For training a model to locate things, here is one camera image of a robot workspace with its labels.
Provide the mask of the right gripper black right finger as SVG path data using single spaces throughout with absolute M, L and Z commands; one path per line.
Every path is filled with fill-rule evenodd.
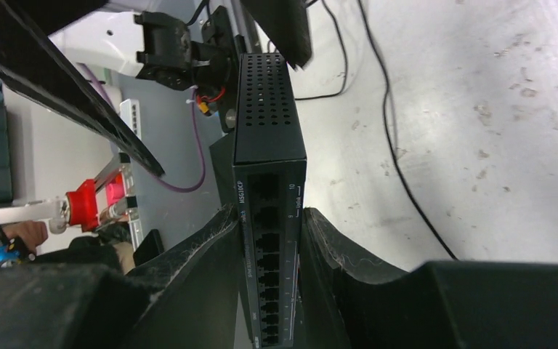
M 307 208 L 300 273 L 307 348 L 558 348 L 558 264 L 405 271 Z

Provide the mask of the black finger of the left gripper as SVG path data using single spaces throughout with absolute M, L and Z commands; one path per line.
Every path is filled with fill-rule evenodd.
M 312 58 L 307 5 L 301 0 L 241 0 L 288 64 L 304 68 Z
M 49 35 L 105 1 L 0 1 L 0 79 L 14 92 L 117 145 L 157 177 L 165 171 Z

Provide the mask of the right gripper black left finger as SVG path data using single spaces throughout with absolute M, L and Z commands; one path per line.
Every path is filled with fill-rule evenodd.
M 103 264 L 0 267 L 0 348 L 231 348 L 237 210 L 127 274 Z

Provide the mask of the black network switch box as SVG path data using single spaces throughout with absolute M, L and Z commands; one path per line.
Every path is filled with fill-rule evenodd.
M 244 54 L 238 88 L 232 170 L 253 344 L 289 348 L 307 154 L 286 60 Z

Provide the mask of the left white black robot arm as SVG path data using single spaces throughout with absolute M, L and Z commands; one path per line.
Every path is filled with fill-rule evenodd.
M 147 171 L 164 169 L 89 84 L 96 65 L 217 103 L 225 116 L 244 94 L 246 53 L 219 6 L 195 41 L 192 20 L 163 12 L 108 12 L 104 1 L 0 1 L 0 79 L 13 92 L 110 140 Z

